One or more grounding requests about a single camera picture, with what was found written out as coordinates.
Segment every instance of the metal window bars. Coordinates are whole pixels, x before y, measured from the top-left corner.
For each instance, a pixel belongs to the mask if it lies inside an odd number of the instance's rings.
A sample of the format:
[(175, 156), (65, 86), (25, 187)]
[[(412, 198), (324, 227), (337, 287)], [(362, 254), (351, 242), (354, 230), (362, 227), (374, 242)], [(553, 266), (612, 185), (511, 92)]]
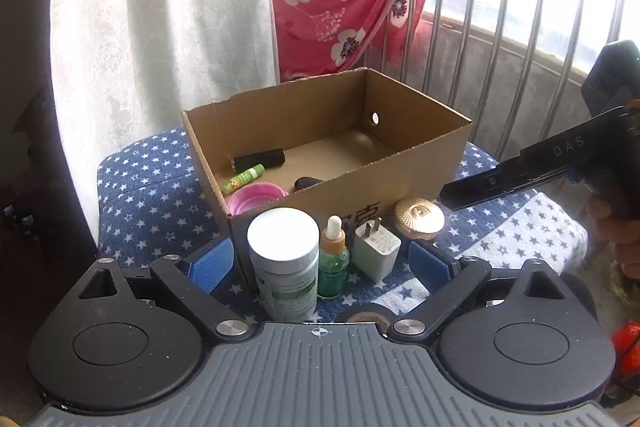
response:
[[(486, 68), (486, 73), (484, 75), (484, 79), (482, 82), (481, 94), (479, 96), (476, 113), (474, 115), (474, 124), (470, 134), (470, 140), (475, 140), (478, 134), (479, 124), (482, 120), (486, 101), (492, 86), (492, 80), (494, 78), (498, 51), (500, 50), (500, 42), (502, 40), (502, 32), (504, 29), (504, 22), (506, 18), (507, 3), (508, 3), (508, 0), (500, 0), (497, 24), (494, 32), (494, 40), (492, 42), (491, 53), (490, 53), (488, 65)], [(614, 9), (611, 17), (609, 35), (607, 36), (607, 42), (611, 42), (619, 38), (624, 3), (625, 3), (625, 0), (615, 0)], [(433, 18), (432, 18), (431, 39), (430, 39), (430, 44), (427, 52), (427, 63), (426, 63), (424, 79), (422, 83), (422, 92), (424, 93), (427, 93), (429, 91), (432, 76), (433, 76), (433, 64), (434, 64), (436, 44), (438, 42), (438, 30), (440, 28), (442, 4), (443, 4), (443, 0), (435, 0), (435, 6), (434, 6)], [(456, 58), (456, 64), (454, 68), (452, 83), (449, 91), (448, 104), (450, 106), (453, 106), (455, 104), (456, 97), (458, 95), (460, 77), (462, 75), (462, 69), (465, 61), (466, 42), (468, 39), (469, 30), (471, 26), (473, 4), (474, 4), (474, 0), (466, 0), (465, 17), (462, 23), (460, 47), (458, 49), (458, 55)], [(494, 153), (495, 157), (498, 160), (501, 159), (504, 153), (505, 147), (507, 146), (508, 140), (510, 139), (511, 132), (513, 130), (513, 125), (516, 120), (518, 110), (520, 108), (520, 103), (522, 101), (524, 91), (527, 87), (530, 68), (536, 55), (536, 43), (538, 40), (538, 33), (540, 30), (543, 4), (544, 4), (544, 0), (536, 1), (536, 8), (535, 8), (535, 12), (532, 20), (531, 31), (529, 35), (529, 42), (527, 44), (527, 51), (524, 57), (524, 64), (522, 67), (522, 71), (520, 73), (518, 83), (516, 85), (513, 101), (511, 102), (510, 111), (508, 113), (506, 123), (502, 131), (502, 135), (500, 136), (500, 141), (498, 143), (497, 150), (495, 150), (495, 153)], [(411, 18), (408, 20), (407, 33), (409, 33), (412, 28), (412, 22), (413, 22), (412, 17), (414, 13), (414, 7), (415, 7), (415, 0), (412, 0), (412, 4), (410, 6)], [(556, 90), (553, 94), (550, 105), (548, 106), (545, 120), (542, 125), (542, 129), (540, 131), (540, 137), (539, 137), (540, 139), (545, 139), (546, 137), (548, 137), (551, 129), (554, 126), (556, 115), (558, 113), (558, 108), (562, 99), (562, 94), (564, 93), (566, 84), (569, 79), (569, 74), (572, 70), (574, 55), (575, 55), (575, 51), (578, 44), (578, 36), (580, 33), (580, 25), (582, 23), (583, 8), (584, 8), (584, 0), (578, 0), (576, 10), (575, 10), (574, 24), (573, 24), (571, 35), (569, 38), (566, 55), (562, 63), (562, 70), (558, 78), (558, 85), (556, 86)], [(383, 38), (382, 54), (380, 57), (380, 70), (382, 72), (384, 72), (383, 70), (386, 66), (387, 33), (388, 33), (388, 21), (386, 23), (386, 32)], [(401, 79), (402, 82), (406, 81), (406, 77), (408, 74), (408, 55), (409, 55), (408, 52), (411, 45), (410, 40), (411, 40), (411, 35), (408, 34), (406, 36), (406, 41), (404, 44), (404, 53), (402, 54), (402, 63), (401, 63), (401, 69), (400, 69), (400, 75), (399, 75), (399, 78)], [(560, 190), (562, 189), (562, 186), (563, 186), (562, 182), (559, 182), (556, 185), (556, 188), (554, 190), (555, 196), (559, 194)], [(586, 215), (585, 209), (583, 208), (578, 215), (578, 219), (584, 218), (585, 215)]]

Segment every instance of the star pattern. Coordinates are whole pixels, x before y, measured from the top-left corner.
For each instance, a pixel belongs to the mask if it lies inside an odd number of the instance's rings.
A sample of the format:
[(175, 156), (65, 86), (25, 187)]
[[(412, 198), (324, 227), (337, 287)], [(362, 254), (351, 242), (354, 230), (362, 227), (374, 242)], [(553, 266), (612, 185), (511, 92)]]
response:
[[(98, 171), (99, 251), (112, 257), (119, 251), (123, 266), (142, 267), (167, 253), (186, 256), (218, 233), (215, 221), (206, 216), (209, 207), (196, 174), (189, 170), (189, 150), (182, 147), (188, 144), (186, 134), (176, 131), (130, 145), (106, 158)], [(158, 156), (162, 149), (151, 146), (162, 138), (167, 138), (166, 154), (176, 155), (165, 166)]]
[[(217, 235), (181, 128), (141, 140), (127, 149), (106, 158), (98, 170), (101, 255), (117, 259), (122, 266), (143, 267), (167, 253), (188, 255)], [(495, 165), (494, 159), (467, 144), (456, 178)], [(447, 225), (437, 244), (451, 255), (477, 255), (492, 266), (511, 268), (538, 257), (560, 271), (583, 255), (583, 249), (586, 251), (584, 229), (535, 190), (458, 212), (443, 211)], [(404, 243), (393, 272), (381, 282), (373, 282), (351, 264), (345, 292), (336, 299), (319, 300), (310, 321), (330, 322), (344, 309), (370, 301), (398, 315), (416, 307), (429, 293), (413, 276), (406, 254), (408, 242)], [(213, 295), (249, 324), (270, 320), (235, 269)]]

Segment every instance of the pink collapsible cup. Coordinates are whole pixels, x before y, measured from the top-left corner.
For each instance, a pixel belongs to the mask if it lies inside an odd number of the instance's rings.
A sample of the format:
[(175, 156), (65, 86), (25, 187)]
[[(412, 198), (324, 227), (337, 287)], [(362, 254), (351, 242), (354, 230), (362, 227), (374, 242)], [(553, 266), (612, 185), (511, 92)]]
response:
[(261, 204), (271, 203), (271, 201), (279, 200), (288, 196), (289, 193), (282, 190), (273, 183), (250, 183), (244, 187), (236, 190), (235, 194), (231, 196), (227, 205), (229, 212), (232, 216), (237, 216), (260, 206)]

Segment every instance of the black tape roll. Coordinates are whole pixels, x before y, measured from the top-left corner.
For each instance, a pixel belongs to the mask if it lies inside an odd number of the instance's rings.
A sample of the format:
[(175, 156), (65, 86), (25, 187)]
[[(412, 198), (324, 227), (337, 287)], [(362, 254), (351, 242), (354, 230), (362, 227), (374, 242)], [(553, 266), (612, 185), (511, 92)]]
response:
[(335, 323), (374, 322), (380, 333), (386, 333), (389, 326), (398, 320), (398, 316), (389, 308), (374, 302), (357, 304), (338, 315)]
[(265, 169), (280, 167), (284, 164), (284, 151), (282, 149), (273, 149), (270, 151), (246, 154), (244, 156), (236, 156), (231, 166), (235, 172), (243, 172), (251, 167), (255, 167), (258, 163), (262, 164)]

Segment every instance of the human hand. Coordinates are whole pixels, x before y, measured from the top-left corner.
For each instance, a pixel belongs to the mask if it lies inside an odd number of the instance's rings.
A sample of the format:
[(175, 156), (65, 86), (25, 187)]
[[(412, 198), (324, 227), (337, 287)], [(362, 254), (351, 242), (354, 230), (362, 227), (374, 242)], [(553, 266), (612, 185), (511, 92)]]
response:
[(616, 246), (616, 260), (630, 279), (640, 279), (640, 221), (612, 215), (611, 205), (595, 195), (587, 201), (596, 233)]

